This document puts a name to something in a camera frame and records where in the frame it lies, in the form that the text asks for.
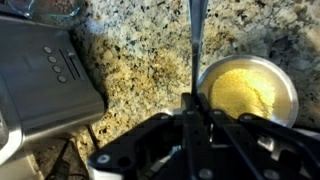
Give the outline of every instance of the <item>silver appliance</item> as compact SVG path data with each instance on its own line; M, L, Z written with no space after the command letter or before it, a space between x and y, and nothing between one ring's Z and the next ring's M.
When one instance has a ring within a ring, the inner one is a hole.
M104 114L65 30L0 6L0 165Z

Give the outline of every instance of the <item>countertop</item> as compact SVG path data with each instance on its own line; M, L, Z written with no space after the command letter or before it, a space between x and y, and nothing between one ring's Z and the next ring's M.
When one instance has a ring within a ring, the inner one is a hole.
M292 79L299 97L297 124L320 127L320 0L211 0L201 72L235 54L269 58ZM187 1L87 0L79 14L37 21L70 30L78 55L105 98L92 124L102 147L152 114L178 108L190 91ZM83 161L94 146L85 128L75 133ZM48 173L61 146L36 152Z

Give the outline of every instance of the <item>bowl rim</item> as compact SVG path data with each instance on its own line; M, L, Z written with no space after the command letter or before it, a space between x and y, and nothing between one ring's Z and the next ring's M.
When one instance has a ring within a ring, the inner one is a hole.
M296 88L294 87L290 77L276 64L271 62L270 60L258 56L253 56L253 55L231 55L227 56L225 58L222 58L218 60L217 62L212 63L209 65L205 71L199 76L198 82L197 82L197 89L199 92L200 87L202 86L203 82L206 80L206 77L209 75L211 71L216 69L217 67L223 65L226 62L230 61L237 61L237 60L255 60L259 61L260 64L267 65L269 67L274 68L276 70L276 75L281 79L281 81L284 83L284 85L287 88L288 95L291 101L291 108L288 116L288 121L281 124L285 127L292 127L293 124L296 121L297 115L298 115L298 110L299 110L299 102L298 102L298 94L296 91Z

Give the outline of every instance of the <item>yellow powder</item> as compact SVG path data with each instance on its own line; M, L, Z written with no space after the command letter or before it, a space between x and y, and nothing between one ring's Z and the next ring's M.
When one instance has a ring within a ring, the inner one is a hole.
M262 74L235 69L222 74L210 91L210 104L233 118L252 113L269 119L273 111L274 88Z

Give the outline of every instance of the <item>stainless steel bowl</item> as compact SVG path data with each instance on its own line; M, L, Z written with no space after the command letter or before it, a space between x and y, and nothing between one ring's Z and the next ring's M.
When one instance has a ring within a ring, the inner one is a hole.
M204 93L209 98L209 91L215 80L233 69L253 70L265 76L275 89L275 102L270 120L286 127L293 126L299 108L296 89L286 73L266 59L251 55L239 55L217 61L201 75L198 81L198 92Z

